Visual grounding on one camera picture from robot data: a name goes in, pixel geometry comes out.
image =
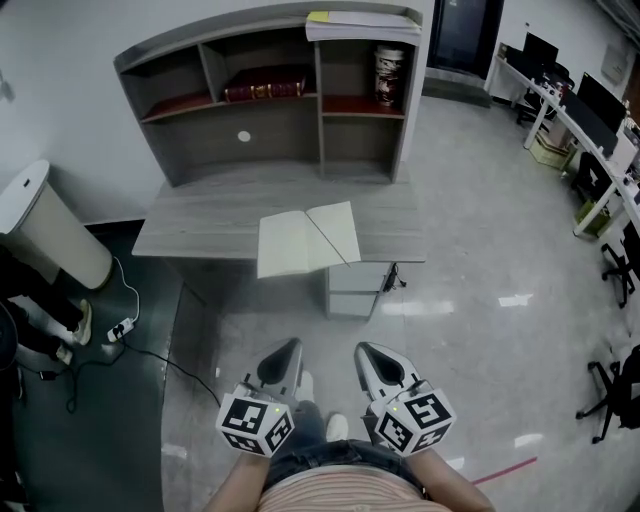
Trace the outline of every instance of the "cylindrical container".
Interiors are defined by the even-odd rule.
[[[0,233],[25,237],[38,251],[87,288],[111,272],[107,248],[87,231],[47,183],[49,162],[22,171],[0,196]]]
[[[99,288],[111,271],[111,253],[45,183],[20,231],[65,272],[87,288]]]
[[[378,46],[376,57],[376,99],[390,107],[399,98],[404,52],[388,46]]]

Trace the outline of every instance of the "jeans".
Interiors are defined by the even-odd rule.
[[[380,468],[422,489],[404,459],[388,448],[356,440],[327,443],[324,421],[313,402],[300,402],[293,423],[294,431],[271,459],[263,491],[302,471],[341,464]]]

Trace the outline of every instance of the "person's arm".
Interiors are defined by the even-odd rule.
[[[270,460],[242,454],[203,512],[254,512],[267,479]]]
[[[433,450],[407,457],[413,474],[433,501],[452,512],[494,512],[489,499]]]

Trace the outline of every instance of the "gray desk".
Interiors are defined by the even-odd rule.
[[[301,163],[233,164],[208,175],[203,168],[198,180],[163,186],[133,254],[168,259],[207,300],[207,279],[198,269],[210,269],[212,260],[256,260],[262,217],[351,201],[363,262],[425,261],[424,232],[406,171],[390,185],[361,165],[345,164],[324,179],[313,165]]]

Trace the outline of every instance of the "tiled floor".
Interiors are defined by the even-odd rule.
[[[592,446],[599,419],[574,415],[598,397],[587,362],[638,343],[637,308],[618,309],[598,245],[572,234],[575,198],[522,148],[524,135],[502,107],[423,98],[409,166],[428,253],[401,266],[408,287],[368,323],[329,321],[318,276],[258,283],[241,267],[222,272],[224,299],[201,325],[203,346],[217,350],[194,351],[200,374],[213,382],[219,367],[216,389],[231,390],[248,355],[297,336],[321,410],[345,414],[364,439],[352,353],[359,341],[382,343],[447,393],[459,419],[438,451],[462,474],[537,457],[481,484],[498,510],[624,510],[638,492],[640,435],[614,419]],[[165,508],[197,511],[236,455],[217,437],[214,402],[170,372],[165,407],[177,403],[184,412],[163,429]]]

